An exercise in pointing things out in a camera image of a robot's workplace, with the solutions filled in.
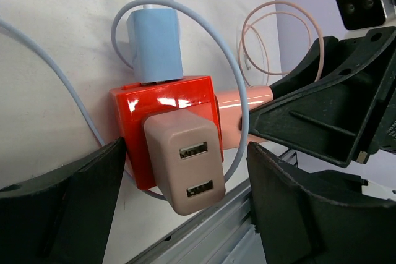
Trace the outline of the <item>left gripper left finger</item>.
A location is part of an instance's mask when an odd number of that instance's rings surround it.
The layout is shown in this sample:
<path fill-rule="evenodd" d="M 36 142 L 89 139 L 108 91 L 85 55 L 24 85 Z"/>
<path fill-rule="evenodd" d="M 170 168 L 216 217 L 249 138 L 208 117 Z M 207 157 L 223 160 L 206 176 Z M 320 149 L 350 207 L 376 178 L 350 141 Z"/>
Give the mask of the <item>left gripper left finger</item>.
<path fill-rule="evenodd" d="M 102 263 L 126 160 L 122 137 L 1 189 L 1 263 Z"/>

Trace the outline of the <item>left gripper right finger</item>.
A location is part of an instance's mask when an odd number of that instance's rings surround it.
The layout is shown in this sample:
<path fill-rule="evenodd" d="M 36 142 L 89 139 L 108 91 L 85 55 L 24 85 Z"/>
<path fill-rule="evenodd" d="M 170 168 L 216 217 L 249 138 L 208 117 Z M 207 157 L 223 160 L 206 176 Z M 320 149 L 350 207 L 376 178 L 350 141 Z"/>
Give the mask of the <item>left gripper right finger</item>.
<path fill-rule="evenodd" d="M 364 195 L 359 176 L 308 173 L 258 143 L 247 166 L 267 263 L 395 262 L 395 202 Z"/>

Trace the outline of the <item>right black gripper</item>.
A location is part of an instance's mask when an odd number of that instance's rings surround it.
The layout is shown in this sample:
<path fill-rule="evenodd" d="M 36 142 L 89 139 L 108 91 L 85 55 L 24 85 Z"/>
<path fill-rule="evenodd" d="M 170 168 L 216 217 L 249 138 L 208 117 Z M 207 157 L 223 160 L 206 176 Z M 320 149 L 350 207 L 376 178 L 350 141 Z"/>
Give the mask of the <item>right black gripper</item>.
<path fill-rule="evenodd" d="M 324 37 L 324 66 L 319 67 L 319 39 L 301 62 L 271 84 L 273 101 L 249 113 L 249 131 L 341 168 L 366 163 L 378 150 L 395 153 L 395 27 L 371 29 L 341 40 Z"/>

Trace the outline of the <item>pink plug charger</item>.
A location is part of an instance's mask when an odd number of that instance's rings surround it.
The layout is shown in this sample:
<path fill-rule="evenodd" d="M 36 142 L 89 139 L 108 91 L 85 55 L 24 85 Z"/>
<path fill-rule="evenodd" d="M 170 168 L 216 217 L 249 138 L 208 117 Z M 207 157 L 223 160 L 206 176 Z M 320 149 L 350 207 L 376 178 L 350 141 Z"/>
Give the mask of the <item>pink plug charger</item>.
<path fill-rule="evenodd" d="M 225 196 L 217 127 L 189 111 L 150 116 L 144 124 L 157 187 L 179 215 L 203 210 Z"/>
<path fill-rule="evenodd" d="M 268 86 L 248 87 L 249 110 L 273 100 Z M 241 101 L 238 89 L 222 91 L 216 94 L 220 115 L 223 150 L 238 148 L 241 137 Z"/>

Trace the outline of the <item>red cube socket adapter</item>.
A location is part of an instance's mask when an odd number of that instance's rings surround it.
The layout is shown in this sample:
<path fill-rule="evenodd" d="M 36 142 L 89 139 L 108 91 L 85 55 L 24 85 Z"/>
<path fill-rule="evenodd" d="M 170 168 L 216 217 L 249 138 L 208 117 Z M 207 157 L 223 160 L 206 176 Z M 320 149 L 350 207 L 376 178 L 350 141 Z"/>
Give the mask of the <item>red cube socket adapter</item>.
<path fill-rule="evenodd" d="M 169 121 L 174 112 L 189 111 L 216 125 L 220 148 L 223 147 L 218 101 L 208 75 L 162 83 L 132 83 L 111 89 L 110 97 L 119 134 L 126 142 L 129 168 L 140 190 L 156 186 L 144 132 L 150 116 L 164 114 Z"/>

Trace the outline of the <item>light blue plug charger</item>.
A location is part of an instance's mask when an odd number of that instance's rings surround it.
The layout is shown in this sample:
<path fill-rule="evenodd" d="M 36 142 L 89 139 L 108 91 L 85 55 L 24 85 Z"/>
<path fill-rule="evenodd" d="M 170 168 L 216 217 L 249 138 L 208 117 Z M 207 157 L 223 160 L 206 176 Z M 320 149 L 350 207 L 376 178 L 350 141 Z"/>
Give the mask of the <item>light blue plug charger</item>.
<path fill-rule="evenodd" d="M 127 19 L 132 66 L 140 83 L 183 78 L 183 65 L 174 9 L 139 9 Z"/>

